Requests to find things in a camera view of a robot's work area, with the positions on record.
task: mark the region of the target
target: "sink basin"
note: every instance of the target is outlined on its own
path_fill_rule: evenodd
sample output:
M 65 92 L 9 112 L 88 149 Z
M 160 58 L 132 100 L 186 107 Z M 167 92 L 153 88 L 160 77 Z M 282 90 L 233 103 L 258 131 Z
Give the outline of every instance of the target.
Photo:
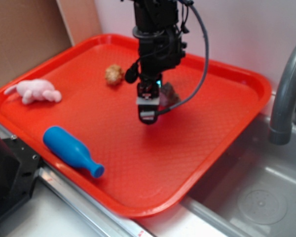
M 296 126 L 276 146 L 268 122 L 259 115 L 188 194 L 190 209 L 228 236 L 296 237 Z

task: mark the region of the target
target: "faucet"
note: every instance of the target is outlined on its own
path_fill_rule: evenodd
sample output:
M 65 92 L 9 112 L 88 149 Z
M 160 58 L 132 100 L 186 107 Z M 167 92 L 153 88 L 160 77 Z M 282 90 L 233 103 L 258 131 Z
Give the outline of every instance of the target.
M 289 143 L 296 109 L 296 47 L 279 83 L 269 124 L 268 139 L 276 145 Z

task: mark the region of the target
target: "toy bottle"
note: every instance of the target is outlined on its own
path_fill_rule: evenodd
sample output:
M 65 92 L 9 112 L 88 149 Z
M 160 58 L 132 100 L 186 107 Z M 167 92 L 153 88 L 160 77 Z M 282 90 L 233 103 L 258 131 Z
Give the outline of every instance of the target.
M 47 129 L 43 136 L 44 144 L 60 159 L 75 168 L 86 168 L 95 178 L 104 173 L 104 167 L 91 159 L 88 148 L 61 127 Z

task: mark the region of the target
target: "plastic tray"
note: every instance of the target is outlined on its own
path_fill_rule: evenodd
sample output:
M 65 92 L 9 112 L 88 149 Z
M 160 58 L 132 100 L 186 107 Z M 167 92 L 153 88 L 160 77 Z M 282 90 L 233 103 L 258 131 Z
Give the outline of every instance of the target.
M 176 204 L 267 103 L 271 88 L 259 74 L 211 61 L 199 93 L 185 105 L 145 125 L 138 119 L 136 83 L 106 85 L 105 69 L 124 70 L 138 58 L 138 43 L 118 35 L 91 38 L 0 89 L 0 123 L 44 160 L 113 212 L 131 217 L 156 214 Z M 196 87 L 204 60 L 187 55 L 164 72 L 184 99 Z M 44 78 L 62 92 L 56 104 L 23 105 L 3 91 L 24 79 Z M 53 155 L 45 130 L 62 126 L 105 166 L 95 179 Z

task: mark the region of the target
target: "pink stuffed animal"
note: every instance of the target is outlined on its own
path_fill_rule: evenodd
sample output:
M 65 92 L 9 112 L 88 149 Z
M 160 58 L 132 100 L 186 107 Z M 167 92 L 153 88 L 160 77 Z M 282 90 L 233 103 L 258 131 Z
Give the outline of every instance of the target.
M 10 95 L 15 92 L 18 92 L 22 96 L 22 102 L 25 105 L 35 100 L 59 102 L 62 98 L 61 93 L 55 90 L 53 84 L 44 79 L 23 80 L 6 89 L 4 94 Z

